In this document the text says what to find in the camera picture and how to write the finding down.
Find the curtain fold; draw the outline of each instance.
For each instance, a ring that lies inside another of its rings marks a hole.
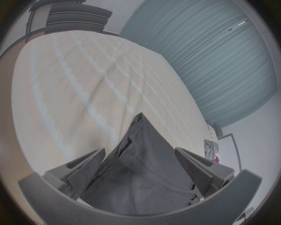
[[[231,0],[146,0],[120,37],[161,54],[211,124],[232,124],[278,91],[261,35]]]

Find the striped bed sheet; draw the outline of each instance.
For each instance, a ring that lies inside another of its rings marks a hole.
[[[204,156],[208,126],[160,54],[87,31],[35,38],[21,50],[12,82],[17,138],[39,174],[104,147],[108,155],[143,112],[172,147]]]

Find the gray cloth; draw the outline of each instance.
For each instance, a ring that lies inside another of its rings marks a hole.
[[[199,202],[194,183],[174,151],[138,114],[81,199],[94,208],[123,215],[167,213]]]
[[[213,160],[215,154],[219,151],[219,144],[213,141],[204,140],[205,158]]]

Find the bed sheet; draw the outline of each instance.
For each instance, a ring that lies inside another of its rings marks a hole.
[[[39,174],[104,147],[108,155],[142,112],[172,147],[204,156],[209,128],[160,54],[87,31],[40,36],[15,64],[12,112],[22,151]]]

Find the wall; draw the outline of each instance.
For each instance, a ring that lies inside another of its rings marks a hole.
[[[222,129],[233,133],[242,169],[262,177],[260,188],[249,207],[255,209],[265,198],[281,169],[281,93],[244,119]]]
[[[86,0],[86,2],[84,2],[83,4],[112,11],[112,15],[105,25],[104,30],[120,34],[129,18],[143,2],[144,0]],[[46,26],[50,8],[51,5],[46,5],[40,7],[35,11],[31,24],[31,32]],[[17,20],[9,29],[3,42],[0,45],[0,55],[16,40],[25,35],[26,24],[30,14],[29,9],[30,7],[25,9],[25,11],[21,15],[19,15]]]

